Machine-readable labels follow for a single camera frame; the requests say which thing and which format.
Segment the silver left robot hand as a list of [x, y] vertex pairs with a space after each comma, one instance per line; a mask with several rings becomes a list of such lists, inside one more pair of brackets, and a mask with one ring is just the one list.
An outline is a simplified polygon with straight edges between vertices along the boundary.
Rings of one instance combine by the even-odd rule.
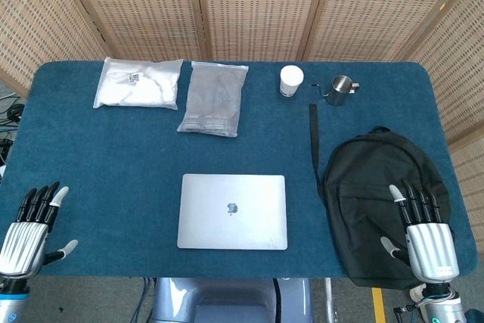
[[28, 279], [41, 267], [65, 259], [77, 247], [71, 240], [65, 247], [47, 253], [46, 242], [69, 188], [55, 182], [30, 190], [22, 200], [17, 216], [7, 230], [0, 249], [0, 277], [11, 280]]

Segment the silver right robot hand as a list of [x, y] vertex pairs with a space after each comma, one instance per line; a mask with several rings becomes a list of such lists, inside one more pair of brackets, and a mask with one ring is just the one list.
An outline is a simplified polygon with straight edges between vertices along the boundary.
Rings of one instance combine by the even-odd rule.
[[389, 186], [404, 225], [407, 251], [404, 253], [388, 238], [380, 243], [394, 259], [411, 267], [423, 283], [444, 284], [459, 276], [460, 270], [451, 229], [442, 219], [441, 206], [427, 187], [404, 183], [405, 192]]

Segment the silver laptop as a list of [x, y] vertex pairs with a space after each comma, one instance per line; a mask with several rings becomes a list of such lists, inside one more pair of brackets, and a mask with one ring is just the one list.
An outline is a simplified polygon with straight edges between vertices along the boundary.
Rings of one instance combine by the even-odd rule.
[[286, 250], [282, 175], [185, 174], [177, 247]]

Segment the black backpack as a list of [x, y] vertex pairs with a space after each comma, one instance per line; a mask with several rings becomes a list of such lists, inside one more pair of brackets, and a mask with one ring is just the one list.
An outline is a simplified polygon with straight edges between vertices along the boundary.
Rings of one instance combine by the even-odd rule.
[[406, 231], [442, 227], [451, 204], [437, 168], [417, 145], [375, 128], [340, 144], [316, 183], [354, 284], [403, 290], [423, 283], [411, 269]]

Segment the metal table leg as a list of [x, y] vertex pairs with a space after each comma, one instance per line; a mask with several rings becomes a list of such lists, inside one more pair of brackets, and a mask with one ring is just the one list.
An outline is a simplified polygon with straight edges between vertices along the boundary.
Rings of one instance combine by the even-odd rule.
[[332, 295], [332, 284], [331, 284], [330, 278], [324, 279], [324, 291], [325, 291], [325, 306], [326, 306], [327, 323], [335, 323], [333, 295]]

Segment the steel gooseneck pitcher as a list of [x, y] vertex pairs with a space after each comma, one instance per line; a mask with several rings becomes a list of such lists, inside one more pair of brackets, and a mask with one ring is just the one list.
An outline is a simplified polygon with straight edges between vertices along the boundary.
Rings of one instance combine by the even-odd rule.
[[360, 84], [353, 82], [349, 76], [338, 75], [325, 87], [318, 83], [312, 83], [312, 87], [318, 89], [319, 95], [332, 106], [341, 106], [345, 103], [347, 97], [355, 94]]

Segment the white clothing in plastic bag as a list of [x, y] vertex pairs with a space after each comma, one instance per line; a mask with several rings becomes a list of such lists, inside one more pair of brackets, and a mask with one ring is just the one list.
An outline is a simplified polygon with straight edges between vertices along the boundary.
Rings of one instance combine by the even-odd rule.
[[128, 61], [107, 57], [93, 108], [162, 107], [177, 110], [178, 79], [183, 60]]

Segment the grey robot torso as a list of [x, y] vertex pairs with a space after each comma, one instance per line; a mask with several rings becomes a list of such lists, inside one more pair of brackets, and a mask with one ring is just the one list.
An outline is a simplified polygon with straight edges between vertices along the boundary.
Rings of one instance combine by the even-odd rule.
[[307, 278], [158, 278], [149, 323], [313, 323]]

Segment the white paper cup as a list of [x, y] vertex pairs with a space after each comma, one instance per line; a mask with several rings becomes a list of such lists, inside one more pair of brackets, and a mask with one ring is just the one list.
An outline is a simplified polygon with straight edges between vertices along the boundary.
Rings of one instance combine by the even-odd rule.
[[280, 93], [284, 97], [292, 97], [303, 83], [304, 73], [296, 65], [287, 65], [280, 72]]

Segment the grey clothing in plastic bag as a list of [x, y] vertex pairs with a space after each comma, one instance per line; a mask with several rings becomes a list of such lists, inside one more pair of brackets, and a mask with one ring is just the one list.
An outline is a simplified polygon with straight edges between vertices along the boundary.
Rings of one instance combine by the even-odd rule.
[[193, 61], [186, 111], [178, 132], [237, 137], [247, 65]]

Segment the woven bamboo folding screen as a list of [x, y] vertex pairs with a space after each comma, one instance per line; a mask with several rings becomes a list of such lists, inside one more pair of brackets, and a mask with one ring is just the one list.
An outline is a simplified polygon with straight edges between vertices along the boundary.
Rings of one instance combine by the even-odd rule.
[[21, 96], [48, 61], [414, 61], [424, 84], [385, 99], [439, 108], [484, 249], [484, 0], [0, 0], [0, 85]]

